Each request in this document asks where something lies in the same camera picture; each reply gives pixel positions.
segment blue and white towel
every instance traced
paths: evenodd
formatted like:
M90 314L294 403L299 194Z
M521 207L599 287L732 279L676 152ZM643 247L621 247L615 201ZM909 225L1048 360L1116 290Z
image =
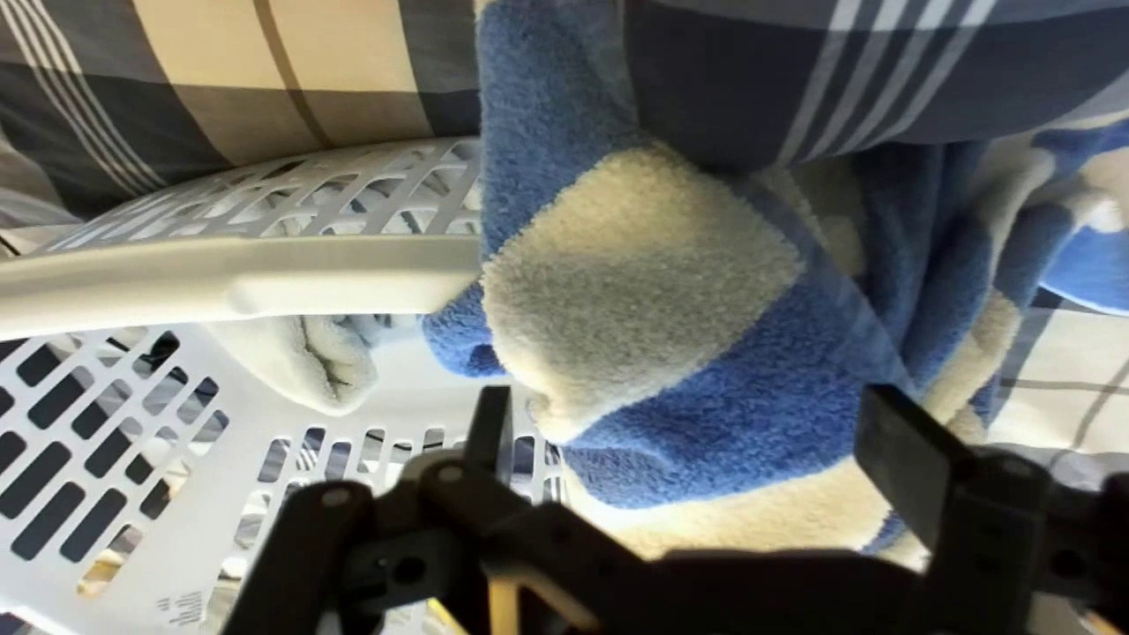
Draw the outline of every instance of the blue and white towel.
M742 523L790 510L780 542L839 508L868 542L866 383L975 437L1046 274L1129 306L1124 213L1080 176L1124 120L720 180L638 130L542 3L484 12L480 73L488 263L426 334L535 395L588 506L742 502Z

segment white laundry basket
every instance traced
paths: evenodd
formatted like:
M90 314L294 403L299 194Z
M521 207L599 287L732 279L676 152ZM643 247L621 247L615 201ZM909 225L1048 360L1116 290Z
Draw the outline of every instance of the white laundry basket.
M473 140L306 154L141 196L3 260L0 615L212 633L294 488L386 490L411 454L458 446L480 383L432 360L414 314L475 279L473 180ZM280 314L379 321L359 409L299 409L193 327ZM561 502L559 451L521 404L514 427L521 490Z

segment terry cloth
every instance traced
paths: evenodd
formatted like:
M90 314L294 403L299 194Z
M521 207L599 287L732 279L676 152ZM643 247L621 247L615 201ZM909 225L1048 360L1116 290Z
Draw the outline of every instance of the terry cloth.
M836 488L866 383L975 437L1042 270L1097 206L1080 168L1129 127L715 180L638 130L540 3L484 12L480 66L488 263L425 327L453 369L525 383L607 508Z

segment plastic basket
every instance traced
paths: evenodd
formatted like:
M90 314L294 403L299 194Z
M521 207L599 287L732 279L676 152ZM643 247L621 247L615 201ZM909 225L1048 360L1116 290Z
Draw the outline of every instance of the plastic basket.
M465 206L473 168L469 140L272 162L144 196L11 263L27 270L38 260L38 270L61 274L97 257L168 263L185 254L227 260L248 249L258 257L231 257L217 269L227 274L124 279L137 287L130 292L166 287L175 296L181 287L191 316L426 314L475 274L465 260L465 237L475 234ZM321 263L318 279L352 290L348 301L285 287L272 270L280 244L302 247L298 260L318 260L344 239L375 249L394 244L379 260L382 270L368 270L375 260ZM406 239L448 260L420 260ZM73 279L17 287L3 270L11 263L0 263L0 287L3 296L24 290L21 309L82 306L61 292ZM359 302L359 282L389 282L406 301L371 292ZM107 279L97 287L107 292L100 306L127 296ZM27 321L3 302L0 326L0 615L44 633L217 633L294 488L392 488L406 457L465 437L480 393L432 360L414 316L382 316L379 383L348 415L280 399L205 327L144 309L141 301L73 314L77 327L57 316L52 332L17 332ZM520 490L561 502L559 451L533 433L525 409L514 409L514 430ZM425 616L402 615L392 623L425 629Z

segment laundry basket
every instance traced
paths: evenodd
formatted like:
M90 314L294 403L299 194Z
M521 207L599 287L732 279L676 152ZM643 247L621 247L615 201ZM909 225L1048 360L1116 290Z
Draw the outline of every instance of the laundry basket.
M475 146L306 154L199 180L0 263L0 615L44 633L217 633L289 490L394 484L465 437L475 381L418 316L475 274ZM199 321L352 314L379 383L321 415ZM514 471L561 502L514 399ZM425 629L425 609L392 623Z

